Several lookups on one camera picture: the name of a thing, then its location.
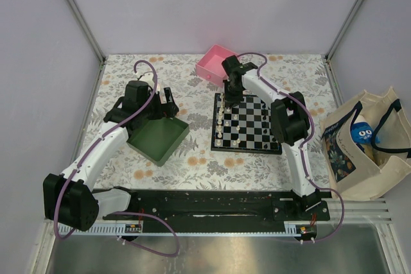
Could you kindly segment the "green plastic tray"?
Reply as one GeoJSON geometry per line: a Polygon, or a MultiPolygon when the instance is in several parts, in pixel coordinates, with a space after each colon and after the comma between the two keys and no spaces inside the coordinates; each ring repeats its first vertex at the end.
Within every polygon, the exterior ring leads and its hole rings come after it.
{"type": "Polygon", "coordinates": [[[177,118],[149,120],[134,130],[128,145],[156,166],[163,166],[189,133],[189,125],[177,118]]]}

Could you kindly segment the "pink plastic box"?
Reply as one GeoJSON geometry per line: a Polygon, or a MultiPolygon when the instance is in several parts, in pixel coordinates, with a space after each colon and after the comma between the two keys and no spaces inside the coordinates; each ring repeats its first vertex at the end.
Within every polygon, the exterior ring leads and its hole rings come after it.
{"type": "Polygon", "coordinates": [[[213,45],[195,65],[197,76],[222,88],[223,81],[227,79],[222,62],[232,55],[236,53],[218,44],[213,45]]]}

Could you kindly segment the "black white chess board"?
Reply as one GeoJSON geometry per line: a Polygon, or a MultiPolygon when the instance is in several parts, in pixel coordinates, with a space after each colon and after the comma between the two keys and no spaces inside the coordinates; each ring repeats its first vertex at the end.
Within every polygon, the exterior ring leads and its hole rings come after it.
{"type": "Polygon", "coordinates": [[[270,109],[257,96],[245,94],[241,103],[222,109],[224,95],[214,95],[211,150],[267,155],[282,154],[271,131],[270,109]]]}

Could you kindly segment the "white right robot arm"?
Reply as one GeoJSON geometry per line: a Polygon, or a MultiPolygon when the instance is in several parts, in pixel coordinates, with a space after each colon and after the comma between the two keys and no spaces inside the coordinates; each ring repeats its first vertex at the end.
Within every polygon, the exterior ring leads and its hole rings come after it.
{"type": "Polygon", "coordinates": [[[266,79],[257,65],[240,63],[232,55],[222,61],[227,75],[224,84],[224,101],[228,107],[239,105],[245,90],[251,91],[269,106],[271,132],[286,152],[292,175],[294,193],[292,212],[301,220],[315,213],[320,203],[318,189],[311,181],[307,143],[312,138],[315,125],[308,112],[304,96],[300,92],[290,93],[266,79]]]}

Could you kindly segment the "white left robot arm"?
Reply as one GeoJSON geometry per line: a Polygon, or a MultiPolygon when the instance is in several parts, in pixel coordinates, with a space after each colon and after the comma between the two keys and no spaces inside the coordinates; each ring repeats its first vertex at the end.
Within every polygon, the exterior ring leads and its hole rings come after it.
{"type": "Polygon", "coordinates": [[[125,219],[139,214],[139,204],[126,189],[93,193],[94,185],[120,147],[139,133],[149,121],[171,118],[178,112],[170,88],[161,101],[156,73],[144,73],[130,81],[124,96],[106,114],[88,148],[59,175],[49,174],[43,182],[44,212],[54,229],[63,224],[87,231],[97,219],[118,212],[125,219]]]}

